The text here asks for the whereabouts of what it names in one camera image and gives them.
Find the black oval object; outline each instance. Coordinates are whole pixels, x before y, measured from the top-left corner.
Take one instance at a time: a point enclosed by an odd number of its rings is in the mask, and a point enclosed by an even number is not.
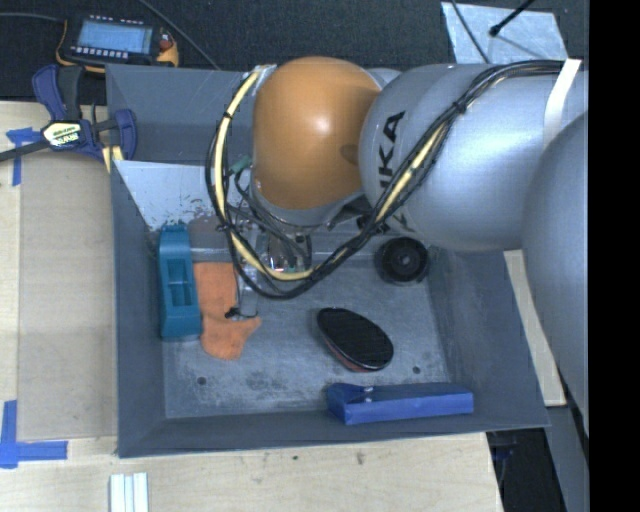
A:
[[[394,238],[378,249],[374,263],[378,275],[387,283],[419,283],[429,270],[429,253],[413,238]]]
[[[324,308],[317,322],[329,349],[350,370],[375,372],[391,362],[393,344],[371,320],[348,309]]]

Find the digital display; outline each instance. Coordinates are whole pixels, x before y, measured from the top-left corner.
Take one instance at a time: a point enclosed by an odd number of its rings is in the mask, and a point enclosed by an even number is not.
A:
[[[151,27],[140,25],[85,21],[80,30],[78,46],[148,54],[152,32]]]

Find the black puck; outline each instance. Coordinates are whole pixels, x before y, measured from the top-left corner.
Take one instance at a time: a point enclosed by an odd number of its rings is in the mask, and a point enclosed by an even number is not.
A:
[[[375,372],[391,362],[391,340],[371,320],[348,309],[324,308],[317,322],[331,352],[350,370]]]

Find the blue plastic block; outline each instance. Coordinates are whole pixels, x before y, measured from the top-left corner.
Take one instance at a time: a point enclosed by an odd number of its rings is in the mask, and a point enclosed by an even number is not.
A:
[[[2,437],[0,438],[0,468],[15,469],[21,461],[65,460],[67,458],[67,441],[16,442],[17,412],[16,400],[4,403]]]
[[[160,335],[188,339],[202,332],[189,233],[184,224],[165,226],[158,242]]]
[[[337,383],[327,388],[327,406],[345,425],[404,420],[473,412],[473,393],[443,382],[397,386],[355,386]]]
[[[25,143],[38,142],[42,139],[42,134],[39,131],[32,128],[20,128],[18,130],[9,130],[7,132],[7,138],[17,148]],[[13,160],[13,179],[12,185],[15,187],[22,182],[22,160],[20,157],[16,157]]]

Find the orange sponge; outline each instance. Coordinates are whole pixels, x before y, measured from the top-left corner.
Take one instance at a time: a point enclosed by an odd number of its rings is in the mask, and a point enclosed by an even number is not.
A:
[[[236,305],[236,276],[231,263],[194,263],[193,274],[202,312],[200,343],[207,354],[238,359],[244,344],[261,323],[260,318],[232,320],[225,313]]]

